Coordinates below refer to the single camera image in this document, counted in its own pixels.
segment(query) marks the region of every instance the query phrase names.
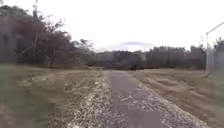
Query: overcast sky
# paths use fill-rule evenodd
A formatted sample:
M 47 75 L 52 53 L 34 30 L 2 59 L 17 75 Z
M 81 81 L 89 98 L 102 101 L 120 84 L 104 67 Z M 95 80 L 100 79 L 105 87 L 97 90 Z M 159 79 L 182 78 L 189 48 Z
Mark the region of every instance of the overcast sky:
M 35 0 L 4 3 L 31 10 Z M 52 20 L 65 19 L 63 29 L 73 39 L 91 39 L 96 50 L 148 50 L 203 43 L 201 36 L 224 21 L 223 5 L 222 0 L 39 0 L 38 9 Z M 209 35 L 210 42 L 222 33 L 224 26 Z

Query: forest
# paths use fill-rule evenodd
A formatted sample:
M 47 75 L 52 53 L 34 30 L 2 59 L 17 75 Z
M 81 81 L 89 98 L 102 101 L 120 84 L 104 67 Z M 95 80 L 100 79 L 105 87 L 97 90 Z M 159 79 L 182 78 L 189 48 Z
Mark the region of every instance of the forest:
M 94 52 L 89 40 L 72 40 L 61 31 L 62 20 L 33 14 L 13 6 L 0 7 L 0 62 L 28 64 L 47 68 L 96 66 L 105 69 L 136 70 L 154 68 L 205 69 L 206 46 L 160 46 L 142 51 Z M 214 43 L 214 56 L 224 51 L 224 40 Z

